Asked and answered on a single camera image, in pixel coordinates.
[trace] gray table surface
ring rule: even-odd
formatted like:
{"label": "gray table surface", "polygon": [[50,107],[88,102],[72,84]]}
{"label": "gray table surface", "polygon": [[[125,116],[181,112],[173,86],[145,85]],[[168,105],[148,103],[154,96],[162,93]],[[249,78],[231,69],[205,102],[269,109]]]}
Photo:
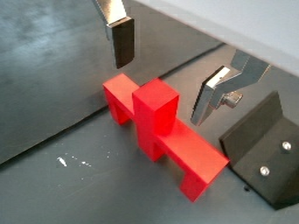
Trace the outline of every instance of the gray table surface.
{"label": "gray table surface", "polygon": [[101,83],[116,74],[142,84],[220,43],[124,2],[134,60],[117,70],[90,0],[0,0],[0,164],[106,105]]}
{"label": "gray table surface", "polygon": [[[164,77],[181,94],[177,116],[219,149],[220,135],[272,90],[285,117],[299,123],[299,80],[272,68],[241,89],[235,109],[221,107],[200,127],[191,125],[201,81],[232,54],[225,45]],[[134,125],[117,126],[105,110],[1,165],[0,223],[297,223],[299,205],[275,211],[253,191],[244,191],[228,168],[195,203],[178,190],[181,177],[169,158],[149,161],[136,145]]]}

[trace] red plastic pieces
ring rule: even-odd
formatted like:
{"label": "red plastic pieces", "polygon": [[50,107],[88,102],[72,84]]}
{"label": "red plastic pieces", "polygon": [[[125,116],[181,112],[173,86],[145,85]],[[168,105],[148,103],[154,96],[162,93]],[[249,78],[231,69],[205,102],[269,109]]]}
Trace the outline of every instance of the red plastic pieces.
{"label": "red plastic pieces", "polygon": [[134,121],[138,147],[152,161],[165,154],[181,167],[180,188],[195,201],[228,160],[176,118],[178,94],[158,79],[138,87],[124,74],[102,86],[113,119]]}

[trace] black mount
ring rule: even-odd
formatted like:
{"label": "black mount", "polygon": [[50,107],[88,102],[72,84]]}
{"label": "black mount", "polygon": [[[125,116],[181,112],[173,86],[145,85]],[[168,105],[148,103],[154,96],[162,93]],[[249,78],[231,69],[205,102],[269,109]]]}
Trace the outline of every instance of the black mount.
{"label": "black mount", "polygon": [[[299,127],[273,92],[220,137],[229,167],[273,209],[299,202]],[[283,142],[291,144],[285,150]],[[261,175],[260,168],[269,170]]]}

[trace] red block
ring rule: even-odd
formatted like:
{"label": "red block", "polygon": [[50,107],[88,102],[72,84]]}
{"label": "red block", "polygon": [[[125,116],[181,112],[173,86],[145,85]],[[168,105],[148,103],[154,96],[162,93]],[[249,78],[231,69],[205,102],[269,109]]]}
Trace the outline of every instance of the red block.
{"label": "red block", "polygon": [[144,154],[152,161],[165,154],[184,170],[180,188],[195,201],[228,160],[176,118],[178,94],[158,79],[138,87],[124,74],[104,83],[104,90],[116,122],[134,121]]}

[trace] red rectangular block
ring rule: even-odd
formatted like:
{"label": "red rectangular block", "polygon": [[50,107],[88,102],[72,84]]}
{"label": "red rectangular block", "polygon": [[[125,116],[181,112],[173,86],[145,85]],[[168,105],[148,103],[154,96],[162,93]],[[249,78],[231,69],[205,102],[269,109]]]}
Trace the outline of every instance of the red rectangular block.
{"label": "red rectangular block", "polygon": [[178,94],[158,79],[138,87],[122,74],[104,83],[104,89],[116,122],[134,121],[138,147],[152,161],[165,154],[181,167],[180,188],[195,201],[228,160],[176,118]]}
{"label": "red rectangular block", "polygon": [[166,134],[173,126],[177,92],[158,79],[133,92],[134,123],[153,134]]}

